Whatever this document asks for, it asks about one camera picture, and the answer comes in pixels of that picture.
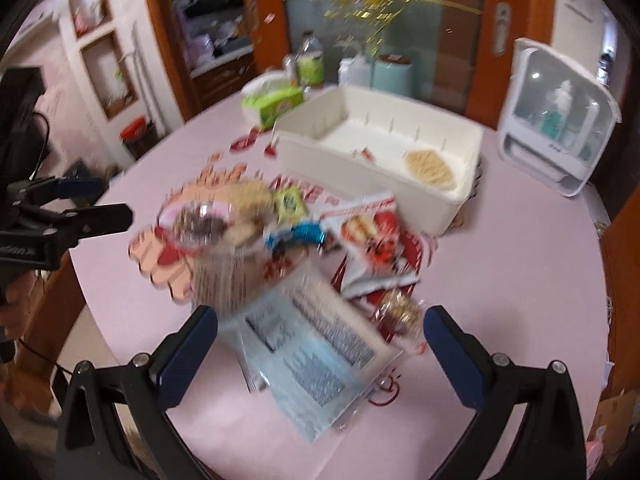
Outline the person left hand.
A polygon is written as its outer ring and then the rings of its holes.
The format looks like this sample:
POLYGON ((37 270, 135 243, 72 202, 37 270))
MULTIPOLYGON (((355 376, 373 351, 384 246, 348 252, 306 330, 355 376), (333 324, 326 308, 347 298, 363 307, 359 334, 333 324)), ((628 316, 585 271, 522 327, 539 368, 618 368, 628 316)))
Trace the person left hand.
POLYGON ((29 322, 32 293, 35 291, 37 275, 27 271, 16 278, 4 291, 4 303, 1 305, 3 333, 9 340, 21 338, 29 322))

